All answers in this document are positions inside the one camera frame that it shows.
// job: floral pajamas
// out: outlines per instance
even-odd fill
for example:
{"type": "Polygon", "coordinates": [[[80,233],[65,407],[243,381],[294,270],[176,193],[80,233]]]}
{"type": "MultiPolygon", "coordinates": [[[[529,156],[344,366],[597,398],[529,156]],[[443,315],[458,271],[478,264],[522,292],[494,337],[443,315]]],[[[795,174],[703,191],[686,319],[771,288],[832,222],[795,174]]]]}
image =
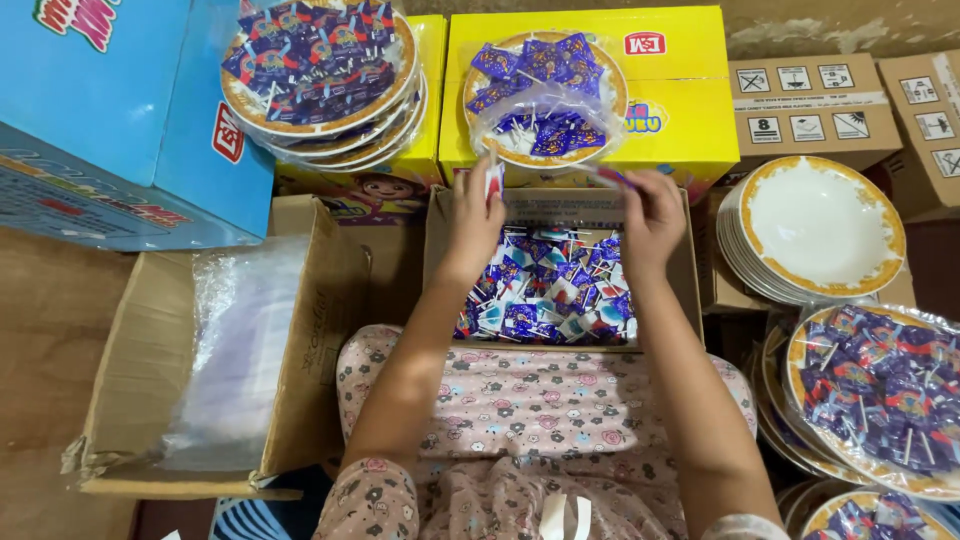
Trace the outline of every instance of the floral pajamas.
{"type": "MultiPolygon", "coordinates": [[[[401,332],[365,327],[341,352],[345,438],[401,332]]],[[[711,360],[756,436],[744,377],[711,360]]],[[[543,499],[564,493],[592,501],[590,538],[685,537],[675,464],[652,402],[643,355],[452,348],[417,469],[349,464],[318,535],[534,539],[543,499]]]]}

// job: yellow box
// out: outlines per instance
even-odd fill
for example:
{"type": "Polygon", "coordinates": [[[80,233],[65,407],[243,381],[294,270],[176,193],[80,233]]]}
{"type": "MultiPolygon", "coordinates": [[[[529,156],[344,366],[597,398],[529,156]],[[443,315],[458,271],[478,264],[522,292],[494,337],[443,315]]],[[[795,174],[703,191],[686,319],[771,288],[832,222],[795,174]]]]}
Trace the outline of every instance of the yellow box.
{"type": "MultiPolygon", "coordinates": [[[[484,42],[551,29],[584,32],[626,77],[628,134],[602,158],[607,166],[657,168],[686,187],[695,202],[740,160],[720,8],[462,14],[451,18],[444,77],[440,162],[448,182],[477,159],[463,103],[473,56],[484,42]],[[652,47],[639,47],[637,37],[653,37],[646,42],[652,47]]],[[[542,172],[508,164],[504,180],[507,187],[594,186],[583,171],[542,172]]]]}
{"type": "Polygon", "coordinates": [[[340,225],[422,223],[430,186],[444,182],[437,162],[437,140],[444,94],[447,23],[442,15],[411,16],[408,20],[418,38],[427,79],[426,115],[413,146],[391,160],[354,173],[308,171],[290,163],[276,164],[276,183],[281,194],[319,195],[340,225]],[[396,194],[384,193],[393,188],[396,194]]]}

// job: blue box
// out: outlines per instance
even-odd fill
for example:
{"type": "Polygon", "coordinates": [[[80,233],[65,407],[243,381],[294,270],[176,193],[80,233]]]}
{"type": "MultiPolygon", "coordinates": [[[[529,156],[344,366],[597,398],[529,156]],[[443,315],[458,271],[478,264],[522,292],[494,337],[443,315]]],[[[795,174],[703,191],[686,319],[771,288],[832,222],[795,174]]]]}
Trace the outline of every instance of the blue box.
{"type": "Polygon", "coordinates": [[[122,251],[262,240],[275,162],[220,89],[238,6],[0,2],[0,225],[122,251]]]}

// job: hand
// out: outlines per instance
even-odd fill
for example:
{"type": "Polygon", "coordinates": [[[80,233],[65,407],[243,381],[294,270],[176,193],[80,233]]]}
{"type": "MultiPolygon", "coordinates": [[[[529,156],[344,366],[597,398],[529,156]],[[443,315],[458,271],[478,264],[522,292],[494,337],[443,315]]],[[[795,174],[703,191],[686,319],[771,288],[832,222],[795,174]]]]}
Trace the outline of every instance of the hand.
{"type": "Polygon", "coordinates": [[[673,179],[657,171],[629,171],[624,176],[637,188],[622,188],[626,278],[664,280],[666,263],[686,231],[683,195],[673,179]]]}
{"type": "Polygon", "coordinates": [[[490,159],[477,161],[469,175],[457,175],[453,184],[453,226],[438,273],[473,286],[490,263],[500,239],[507,209],[500,193],[487,204],[484,180],[490,159]]]}

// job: lollipop pile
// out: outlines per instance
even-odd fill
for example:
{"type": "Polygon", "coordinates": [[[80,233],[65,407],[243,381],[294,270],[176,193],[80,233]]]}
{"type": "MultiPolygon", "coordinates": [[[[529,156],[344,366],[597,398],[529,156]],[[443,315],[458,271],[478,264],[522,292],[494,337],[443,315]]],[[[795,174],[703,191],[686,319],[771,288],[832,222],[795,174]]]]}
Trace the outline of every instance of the lollipop pile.
{"type": "Polygon", "coordinates": [[[917,474],[960,467],[956,335],[850,305],[805,330],[810,424],[917,474]]]}
{"type": "MultiPolygon", "coordinates": [[[[534,83],[553,81],[600,97],[600,75],[604,68],[583,33],[565,37],[556,43],[529,38],[521,53],[484,44],[470,63],[491,78],[467,103],[474,113],[512,96],[534,83]]],[[[493,131],[509,134],[516,147],[529,147],[531,156],[562,156],[579,148],[605,146],[607,138],[580,114],[551,107],[525,107],[499,118],[493,131]]]]}
{"type": "Polygon", "coordinates": [[[504,227],[453,335],[537,345],[636,343],[619,234],[504,227]]]}
{"type": "Polygon", "coordinates": [[[900,493],[879,496],[875,511],[847,500],[827,521],[827,528],[810,532],[804,540],[923,540],[927,523],[909,498],[900,493]]]}
{"type": "Polygon", "coordinates": [[[396,40],[390,2],[342,10],[291,2],[237,22],[246,41],[222,66],[260,97],[269,121],[339,120],[394,83],[394,66],[384,60],[396,40]]]}

